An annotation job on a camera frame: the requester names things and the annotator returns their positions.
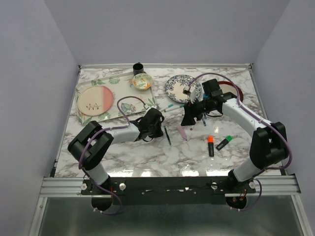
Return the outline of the dark green pen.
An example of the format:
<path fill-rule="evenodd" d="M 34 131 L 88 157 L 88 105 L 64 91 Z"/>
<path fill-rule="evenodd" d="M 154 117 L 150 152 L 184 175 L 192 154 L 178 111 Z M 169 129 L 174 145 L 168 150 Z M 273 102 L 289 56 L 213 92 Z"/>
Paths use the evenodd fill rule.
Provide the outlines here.
<path fill-rule="evenodd" d="M 165 135 L 166 135 L 166 137 L 167 137 L 167 140 L 168 140 L 169 145 L 172 146 L 171 140 L 170 140 L 170 136 L 169 136 L 169 134 L 168 134 L 168 131 L 167 131 L 166 126 L 164 126 L 164 131 L 165 131 Z"/>

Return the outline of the purple translucent highlighter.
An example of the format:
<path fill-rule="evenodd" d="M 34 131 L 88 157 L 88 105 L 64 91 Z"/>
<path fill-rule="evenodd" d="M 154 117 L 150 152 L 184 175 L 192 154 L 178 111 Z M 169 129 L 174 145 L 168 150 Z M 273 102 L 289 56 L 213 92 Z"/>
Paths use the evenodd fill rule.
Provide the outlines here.
<path fill-rule="evenodd" d="M 186 135 L 185 130 L 184 130 L 181 126 L 178 126 L 177 129 L 178 129 L 178 131 L 179 131 L 181 137 L 182 137 L 185 141 L 187 141 L 187 140 L 188 140 L 188 137 L 187 137 L 187 135 Z"/>

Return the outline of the orange black highlighter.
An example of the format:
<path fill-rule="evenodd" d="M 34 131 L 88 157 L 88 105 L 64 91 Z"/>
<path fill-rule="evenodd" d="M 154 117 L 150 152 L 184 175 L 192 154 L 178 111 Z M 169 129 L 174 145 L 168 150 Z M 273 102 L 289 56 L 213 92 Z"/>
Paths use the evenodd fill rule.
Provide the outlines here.
<path fill-rule="evenodd" d="M 210 157 L 214 157 L 214 139 L 212 136 L 208 136 L 208 152 Z"/>

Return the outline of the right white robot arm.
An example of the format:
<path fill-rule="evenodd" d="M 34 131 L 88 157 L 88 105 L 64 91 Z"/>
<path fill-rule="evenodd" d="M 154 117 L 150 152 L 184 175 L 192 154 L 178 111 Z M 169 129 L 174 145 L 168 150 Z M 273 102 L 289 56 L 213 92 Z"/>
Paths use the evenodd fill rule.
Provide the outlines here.
<path fill-rule="evenodd" d="M 197 99 L 195 89 L 183 88 L 189 102 L 184 105 L 181 126 L 195 125 L 204 114 L 218 111 L 234 120 L 252 139 L 249 157 L 228 173 L 225 185 L 229 191 L 239 192 L 245 181 L 289 157 L 285 126 L 281 122 L 272 123 L 257 115 L 240 101 L 239 95 L 223 93 L 216 79 L 206 81 L 202 86 L 206 98 L 201 101 Z"/>

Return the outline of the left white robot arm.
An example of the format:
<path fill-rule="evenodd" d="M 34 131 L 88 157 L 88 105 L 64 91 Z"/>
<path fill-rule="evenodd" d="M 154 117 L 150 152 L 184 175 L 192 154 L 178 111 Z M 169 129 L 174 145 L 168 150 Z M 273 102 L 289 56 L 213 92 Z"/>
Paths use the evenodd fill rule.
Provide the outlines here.
<path fill-rule="evenodd" d="M 93 180 L 93 190 L 104 194 L 109 189 L 110 176 L 101 161 L 109 147 L 123 142 L 161 137 L 163 121 L 164 116 L 155 108 L 149 108 L 143 117 L 132 120 L 125 126 L 103 128 L 98 122 L 91 121 L 70 142 L 67 150 L 79 162 L 79 168 Z"/>

